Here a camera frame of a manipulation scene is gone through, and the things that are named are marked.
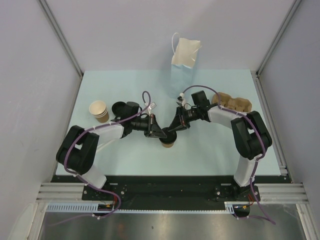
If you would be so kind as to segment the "black plastic cup lid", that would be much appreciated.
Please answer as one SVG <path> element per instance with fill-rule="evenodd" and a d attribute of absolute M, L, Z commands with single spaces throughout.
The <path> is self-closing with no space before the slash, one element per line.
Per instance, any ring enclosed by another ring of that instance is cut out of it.
<path fill-rule="evenodd" d="M 177 140 L 177 133 L 175 131 L 168 131 L 167 127 L 164 127 L 162 131 L 166 137 L 160 138 L 160 142 L 166 145 L 173 144 Z"/>

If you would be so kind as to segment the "brown paper coffee cup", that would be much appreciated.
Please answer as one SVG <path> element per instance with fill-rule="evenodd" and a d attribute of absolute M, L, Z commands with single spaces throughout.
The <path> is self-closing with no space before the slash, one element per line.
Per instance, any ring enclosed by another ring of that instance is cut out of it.
<path fill-rule="evenodd" d="M 174 146 L 174 141 L 172 141 L 172 142 L 161 142 L 161 144 L 162 144 L 162 146 L 163 147 L 165 147 L 165 148 L 171 148 L 171 147 L 173 147 Z"/>

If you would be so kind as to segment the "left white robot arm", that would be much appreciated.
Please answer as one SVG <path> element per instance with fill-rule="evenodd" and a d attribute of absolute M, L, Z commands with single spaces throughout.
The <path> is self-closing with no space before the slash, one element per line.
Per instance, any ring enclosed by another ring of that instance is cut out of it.
<path fill-rule="evenodd" d="M 87 132 L 78 125 L 72 126 L 57 151 L 56 161 L 94 186 L 93 194 L 100 200 L 110 196 L 111 188 L 106 184 L 106 176 L 94 166 L 99 150 L 112 141 L 126 137 L 133 130 L 142 131 L 147 138 L 167 137 L 158 125 L 156 116 L 153 113 L 139 113 L 140 110 L 136 102 L 116 102 L 112 106 L 115 119 L 111 123 Z"/>

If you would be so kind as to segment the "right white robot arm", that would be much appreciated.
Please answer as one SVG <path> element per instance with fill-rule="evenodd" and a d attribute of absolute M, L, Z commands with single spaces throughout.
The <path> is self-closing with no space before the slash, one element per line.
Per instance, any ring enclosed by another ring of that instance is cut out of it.
<path fill-rule="evenodd" d="M 191 95 L 194 105 L 185 108 L 184 94 L 178 98 L 175 116 L 168 127 L 169 132 L 190 128 L 190 122 L 203 120 L 220 124 L 232 130 L 235 147 L 240 155 L 230 188 L 231 196 L 242 201 L 249 194 L 247 186 L 254 182 L 258 162 L 272 145 L 272 138 L 257 111 L 249 113 L 228 109 L 217 103 L 210 103 L 203 90 Z"/>

